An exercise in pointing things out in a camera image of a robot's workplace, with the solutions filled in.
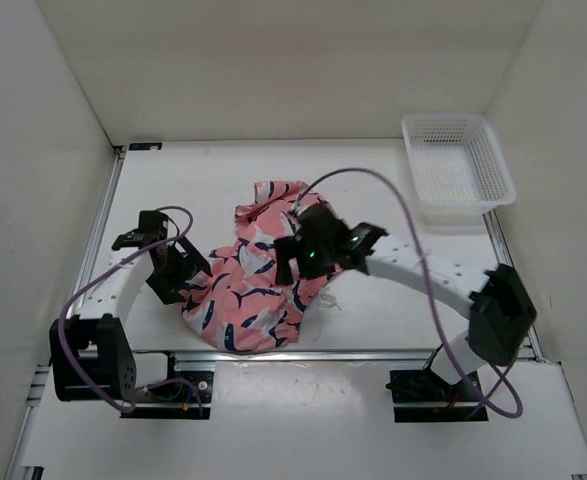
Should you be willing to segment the pink shark print shorts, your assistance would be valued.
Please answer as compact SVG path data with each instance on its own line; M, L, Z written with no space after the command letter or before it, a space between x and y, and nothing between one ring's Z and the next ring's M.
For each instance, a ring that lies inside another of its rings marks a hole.
M278 286L274 241L294 234L290 214L308 188L302 181L260 181L254 201L234 212L236 240L208 254L212 275L198 274L181 292L181 315L209 345L227 352L256 353L298 341L304 312L339 272Z

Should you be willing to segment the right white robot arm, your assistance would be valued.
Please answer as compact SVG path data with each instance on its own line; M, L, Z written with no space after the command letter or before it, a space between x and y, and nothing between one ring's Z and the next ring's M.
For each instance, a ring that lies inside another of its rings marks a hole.
M422 387L431 398L449 397L484 365L507 367L517 358L537 312L513 267L500 263L478 270L433 257L381 227L365 222L349 227L323 205L295 218L295 232L274 242L277 284L356 270L419 291L467 320L467 330L443 343L427 364Z

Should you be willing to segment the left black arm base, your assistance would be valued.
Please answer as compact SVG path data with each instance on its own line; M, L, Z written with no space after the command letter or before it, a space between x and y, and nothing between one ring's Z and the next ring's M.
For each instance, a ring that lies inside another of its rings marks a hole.
M208 420L214 393L213 361L188 359L175 352L134 355L135 409L122 419Z

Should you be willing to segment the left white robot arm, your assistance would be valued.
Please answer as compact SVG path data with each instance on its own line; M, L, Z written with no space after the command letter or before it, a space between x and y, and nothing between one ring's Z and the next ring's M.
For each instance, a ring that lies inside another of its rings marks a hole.
M187 228L169 233L172 207L143 210L136 228L117 236L107 270L64 304L49 329L55 392L70 402L99 399L122 414L131 413L140 391L159 399L179 395L183 377L163 365L148 382L138 383L125 323L143 286L164 305L183 302L183 287L210 263L188 240Z

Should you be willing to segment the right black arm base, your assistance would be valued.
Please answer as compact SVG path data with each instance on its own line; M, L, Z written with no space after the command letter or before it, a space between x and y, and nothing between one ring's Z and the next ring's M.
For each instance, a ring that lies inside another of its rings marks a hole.
M480 398L463 380L447 384L430 371L436 349L422 367L393 367L385 388L390 392L396 424L487 422Z

